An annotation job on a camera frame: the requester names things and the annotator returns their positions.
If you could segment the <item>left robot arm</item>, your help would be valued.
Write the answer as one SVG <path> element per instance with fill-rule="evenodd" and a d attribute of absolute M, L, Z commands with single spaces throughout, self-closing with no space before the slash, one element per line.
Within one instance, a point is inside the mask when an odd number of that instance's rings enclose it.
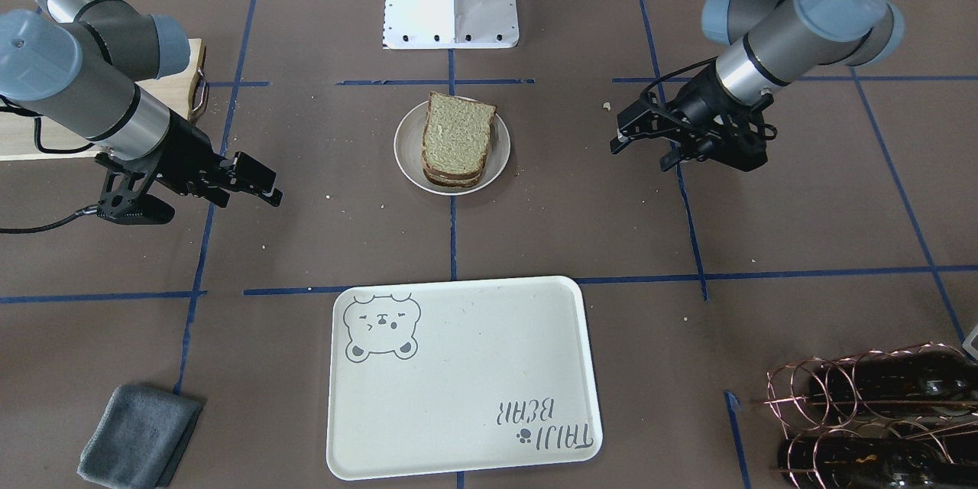
<path fill-rule="evenodd" d="M 662 171 L 712 160 L 743 172 L 768 160 L 778 131 L 763 112 L 773 96 L 817 66 L 865 66 L 883 61 L 905 36 L 905 16 L 888 0 L 707 0 L 703 34 L 723 44 L 673 99 L 649 84 L 617 116 L 609 149 L 638 140 L 670 141 Z"/>

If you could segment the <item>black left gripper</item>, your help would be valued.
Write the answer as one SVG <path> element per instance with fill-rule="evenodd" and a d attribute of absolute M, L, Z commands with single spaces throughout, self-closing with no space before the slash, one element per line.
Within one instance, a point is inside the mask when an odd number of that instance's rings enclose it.
<path fill-rule="evenodd" d="M 616 137 L 609 141 L 609 151 L 620 154 L 634 141 L 662 138 L 670 141 L 671 149 L 660 158 L 661 172 L 691 160 L 705 162 L 727 145 L 722 138 L 709 136 L 724 100 L 738 102 L 722 85 L 716 64 L 710 62 L 680 88 L 671 101 L 671 109 L 636 100 L 620 111 L 616 115 Z M 688 120 L 689 128 L 684 134 L 678 123 L 681 118 Z"/>

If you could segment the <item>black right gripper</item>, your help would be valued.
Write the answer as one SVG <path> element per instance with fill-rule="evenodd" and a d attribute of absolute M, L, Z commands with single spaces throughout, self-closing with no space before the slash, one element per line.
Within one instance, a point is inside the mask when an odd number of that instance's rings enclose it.
<path fill-rule="evenodd" d="M 247 193 L 278 207 L 283 192 L 275 187 L 277 173 L 244 152 L 226 161 L 227 180 L 212 180 L 220 168 L 207 134 L 175 111 L 169 112 L 167 133 L 153 151 L 154 182 L 181 196 L 206 199 L 218 208 L 229 204 L 232 193 Z"/>

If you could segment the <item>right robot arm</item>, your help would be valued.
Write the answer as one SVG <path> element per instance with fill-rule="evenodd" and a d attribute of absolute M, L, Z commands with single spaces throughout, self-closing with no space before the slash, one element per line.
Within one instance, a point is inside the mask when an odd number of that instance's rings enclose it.
<path fill-rule="evenodd" d="M 233 192 L 280 204 L 272 169 L 241 152 L 217 154 L 203 131 L 142 88 L 144 79 L 191 64 L 176 20 L 144 15 L 125 0 L 35 1 L 39 13 L 2 15 L 2 98 L 101 147 L 101 217 L 167 223 L 173 208 L 150 194 L 154 183 L 218 207 Z"/>

